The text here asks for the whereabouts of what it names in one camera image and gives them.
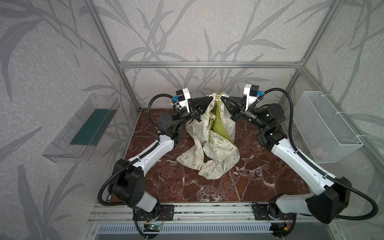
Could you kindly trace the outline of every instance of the robotic arm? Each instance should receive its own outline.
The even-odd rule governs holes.
[[[280,213],[311,214],[323,223],[330,223],[335,217],[347,220],[365,220],[378,212],[377,204],[364,193],[352,188],[351,182],[342,177],[327,172],[308,156],[298,150],[292,140],[291,128],[293,121],[293,105],[289,94],[280,88],[273,88],[264,93],[256,85],[247,84],[244,96],[221,97],[221,100],[231,114],[231,119],[237,121],[244,117],[249,123],[261,129],[258,141],[267,150],[286,162],[308,184],[312,192],[302,195],[276,196],[269,201],[268,214],[273,218]],[[279,130],[278,124],[285,120],[284,111],[278,104],[270,104],[260,112],[254,110],[255,105],[271,91],[283,92],[290,102],[289,138]],[[149,169],[167,152],[171,151],[181,140],[179,128],[187,121],[196,119],[206,111],[213,97],[190,98],[188,89],[176,92],[173,97],[167,94],[155,96],[149,104],[148,116],[152,102],[158,97],[172,98],[172,102],[180,110],[176,114],[163,114],[159,118],[158,139],[140,154],[128,161],[120,159],[116,162],[112,176],[104,183],[98,194],[101,205],[128,205],[135,210],[143,210],[144,217],[156,218],[160,211],[160,202],[144,188],[144,177]],[[109,203],[102,200],[101,195],[108,186],[108,192],[121,202]],[[363,216],[349,217],[338,215],[348,206],[350,193],[354,192],[372,204],[372,211]]]

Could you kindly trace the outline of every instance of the wall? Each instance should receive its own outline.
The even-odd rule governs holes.
[[[119,61],[300,61],[332,1],[94,2]],[[223,90],[242,96],[246,83],[285,88],[294,70],[125,71],[144,107],[158,93],[174,95],[185,87],[193,97]],[[158,100],[154,106],[168,105]]]
[[[137,112],[82,1],[2,1],[0,18],[0,239],[78,239]],[[92,158],[43,157],[91,93],[121,105]]]
[[[305,65],[381,153],[384,153],[383,5],[384,1],[377,0],[344,1]],[[302,91],[311,90],[315,89],[304,77],[300,77],[291,94],[298,98]],[[304,145],[305,150],[300,134],[296,134],[294,138]],[[379,213],[372,219],[342,221],[349,238],[382,239],[384,178],[364,150],[360,148],[337,163],[321,166],[337,177],[348,178],[353,187],[368,194],[379,205]],[[368,202],[351,194],[349,207],[342,214],[362,215],[370,210]]]

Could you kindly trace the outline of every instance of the metal basket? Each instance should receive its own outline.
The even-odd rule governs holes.
[[[304,91],[293,120],[317,163],[340,161],[363,146],[329,100],[319,91]]]

